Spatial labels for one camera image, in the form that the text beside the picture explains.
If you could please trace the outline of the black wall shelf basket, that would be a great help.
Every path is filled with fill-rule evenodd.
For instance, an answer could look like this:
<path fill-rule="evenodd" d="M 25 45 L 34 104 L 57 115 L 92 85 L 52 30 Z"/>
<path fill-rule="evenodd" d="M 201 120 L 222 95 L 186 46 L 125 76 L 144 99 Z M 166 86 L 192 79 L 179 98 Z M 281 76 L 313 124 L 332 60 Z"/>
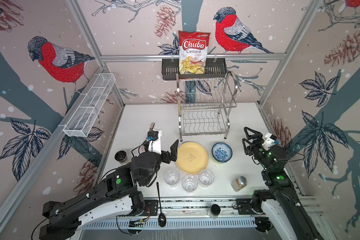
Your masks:
<path fill-rule="evenodd" d="M 194 78 L 222 78 L 227 73 L 224 58 L 206 59 L 205 63 L 194 63 L 190 60 L 163 59 L 162 78 L 165 81 Z"/>

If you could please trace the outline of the clear drinking glass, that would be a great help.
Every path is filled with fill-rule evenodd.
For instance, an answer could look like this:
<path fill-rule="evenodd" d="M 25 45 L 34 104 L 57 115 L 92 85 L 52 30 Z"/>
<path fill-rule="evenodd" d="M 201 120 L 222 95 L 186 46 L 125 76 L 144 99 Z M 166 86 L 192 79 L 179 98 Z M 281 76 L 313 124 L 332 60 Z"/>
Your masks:
<path fill-rule="evenodd" d="M 176 169 L 170 169 L 166 172 L 164 176 L 164 180 L 167 185 L 169 185 L 171 188 L 175 188 L 178 183 L 180 182 L 180 172 Z"/>
<path fill-rule="evenodd" d="M 211 186 L 215 180 L 213 172 L 208 169 L 200 171 L 198 177 L 202 188 Z"/>
<path fill-rule="evenodd" d="M 194 192 L 198 187 L 197 177 L 194 175 L 186 175 L 182 179 L 182 187 L 188 193 Z"/>

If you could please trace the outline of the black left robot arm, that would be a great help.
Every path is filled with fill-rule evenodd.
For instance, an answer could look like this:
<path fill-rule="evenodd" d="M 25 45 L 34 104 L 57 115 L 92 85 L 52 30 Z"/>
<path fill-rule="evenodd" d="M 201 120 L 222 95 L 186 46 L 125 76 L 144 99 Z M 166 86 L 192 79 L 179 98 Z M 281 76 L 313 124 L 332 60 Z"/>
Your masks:
<path fill-rule="evenodd" d="M 65 202 L 49 201 L 42 215 L 49 221 L 40 228 L 40 240 L 66 240 L 83 227 L 108 217 L 135 216 L 146 207 L 138 187 L 149 188 L 161 163 L 175 162 L 179 141 L 170 151 L 143 152 L 116 168 L 96 186 Z"/>

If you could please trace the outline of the red cassava chips bag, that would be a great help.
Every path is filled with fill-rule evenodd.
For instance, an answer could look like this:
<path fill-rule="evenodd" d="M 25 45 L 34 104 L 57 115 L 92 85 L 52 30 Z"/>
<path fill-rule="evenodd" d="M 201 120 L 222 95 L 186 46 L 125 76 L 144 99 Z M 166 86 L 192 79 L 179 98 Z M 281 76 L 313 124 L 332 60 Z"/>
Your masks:
<path fill-rule="evenodd" d="M 179 31 L 179 61 L 205 63 L 208 55 L 210 33 Z"/>

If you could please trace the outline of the black spoon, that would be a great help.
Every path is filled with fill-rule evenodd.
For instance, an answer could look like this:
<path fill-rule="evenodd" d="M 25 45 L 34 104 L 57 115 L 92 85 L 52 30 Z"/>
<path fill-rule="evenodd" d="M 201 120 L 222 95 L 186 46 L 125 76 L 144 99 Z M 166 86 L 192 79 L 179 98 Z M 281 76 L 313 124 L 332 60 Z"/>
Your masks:
<path fill-rule="evenodd" d="M 156 182 L 156 186 L 157 186 L 157 191 L 158 191 L 158 199 L 159 199 L 159 207 L 160 207 L 160 214 L 158 216 L 158 224 L 161 228 L 164 228 L 167 224 L 167 219 L 166 216 L 163 213 L 162 210 L 162 201 L 161 201 L 161 196 L 160 196 L 160 186 L 159 183 Z"/>

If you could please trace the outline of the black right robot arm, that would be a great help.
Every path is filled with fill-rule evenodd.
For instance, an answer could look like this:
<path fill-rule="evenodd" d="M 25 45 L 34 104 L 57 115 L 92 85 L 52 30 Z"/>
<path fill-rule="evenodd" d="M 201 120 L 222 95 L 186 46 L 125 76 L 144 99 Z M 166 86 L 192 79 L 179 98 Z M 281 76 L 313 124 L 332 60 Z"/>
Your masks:
<path fill-rule="evenodd" d="M 283 240 L 321 240 L 315 224 L 304 209 L 295 187 L 285 171 L 286 148 L 271 133 L 265 136 L 244 127 L 242 139 L 245 154 L 263 167 L 261 172 L 267 190 L 256 190 L 252 209 L 264 213 Z"/>

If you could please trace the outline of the blue floral white bowl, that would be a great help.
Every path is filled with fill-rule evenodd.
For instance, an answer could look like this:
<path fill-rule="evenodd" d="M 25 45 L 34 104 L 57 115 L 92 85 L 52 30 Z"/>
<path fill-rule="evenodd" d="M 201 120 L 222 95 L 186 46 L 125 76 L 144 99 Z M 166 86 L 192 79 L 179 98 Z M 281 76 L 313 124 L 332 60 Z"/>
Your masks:
<path fill-rule="evenodd" d="M 212 156 L 216 162 L 223 164 L 232 158 L 233 151 L 226 143 L 215 143 L 212 147 Z"/>

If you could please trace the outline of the black lid spice jar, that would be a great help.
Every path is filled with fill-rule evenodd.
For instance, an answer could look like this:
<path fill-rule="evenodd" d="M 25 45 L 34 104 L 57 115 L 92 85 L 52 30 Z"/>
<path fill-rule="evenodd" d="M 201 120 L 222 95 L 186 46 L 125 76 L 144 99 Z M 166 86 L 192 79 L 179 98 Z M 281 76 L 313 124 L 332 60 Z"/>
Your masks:
<path fill-rule="evenodd" d="M 118 151 L 116 154 L 115 154 L 115 160 L 119 163 L 124 163 L 128 160 L 128 156 L 127 156 L 127 153 L 123 150 L 121 151 Z"/>

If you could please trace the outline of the chrome two-tier dish rack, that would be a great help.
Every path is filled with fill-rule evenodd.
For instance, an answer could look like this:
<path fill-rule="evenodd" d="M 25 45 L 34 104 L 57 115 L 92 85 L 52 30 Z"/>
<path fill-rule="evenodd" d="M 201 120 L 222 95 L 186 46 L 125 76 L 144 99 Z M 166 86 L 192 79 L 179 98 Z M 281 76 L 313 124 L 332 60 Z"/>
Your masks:
<path fill-rule="evenodd" d="M 231 110 L 237 107 L 239 90 L 235 74 L 191 78 L 176 75 L 179 140 L 199 135 L 222 135 L 228 138 Z"/>

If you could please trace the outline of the black lid jar on rail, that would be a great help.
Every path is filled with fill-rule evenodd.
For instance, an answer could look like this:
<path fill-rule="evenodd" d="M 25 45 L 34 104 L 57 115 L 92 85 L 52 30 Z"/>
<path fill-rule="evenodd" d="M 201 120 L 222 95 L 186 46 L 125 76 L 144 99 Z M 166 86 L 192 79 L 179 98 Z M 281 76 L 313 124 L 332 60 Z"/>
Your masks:
<path fill-rule="evenodd" d="M 211 207 L 209 208 L 209 211 L 208 211 L 208 215 L 212 219 L 216 219 L 220 215 L 220 213 L 221 213 L 221 208 L 217 204 L 211 205 Z"/>

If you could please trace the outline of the silver lid spice jar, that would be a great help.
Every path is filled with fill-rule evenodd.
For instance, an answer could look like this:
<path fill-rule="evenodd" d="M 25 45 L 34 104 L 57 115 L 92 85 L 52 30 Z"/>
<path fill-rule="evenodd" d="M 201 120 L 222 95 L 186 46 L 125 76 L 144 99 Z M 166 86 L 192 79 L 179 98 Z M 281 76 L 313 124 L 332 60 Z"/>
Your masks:
<path fill-rule="evenodd" d="M 231 186 L 235 192 L 239 192 L 247 186 L 247 179 L 244 176 L 239 176 L 232 181 Z"/>

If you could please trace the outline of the yellow cream plate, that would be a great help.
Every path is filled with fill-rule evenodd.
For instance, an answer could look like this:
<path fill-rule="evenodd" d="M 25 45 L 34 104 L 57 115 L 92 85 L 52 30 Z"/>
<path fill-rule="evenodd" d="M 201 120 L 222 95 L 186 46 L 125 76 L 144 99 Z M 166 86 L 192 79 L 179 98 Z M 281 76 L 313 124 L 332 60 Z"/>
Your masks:
<path fill-rule="evenodd" d="M 207 151 L 198 143 L 187 142 L 178 147 L 176 164 L 186 174 L 198 174 L 207 167 L 208 160 Z"/>

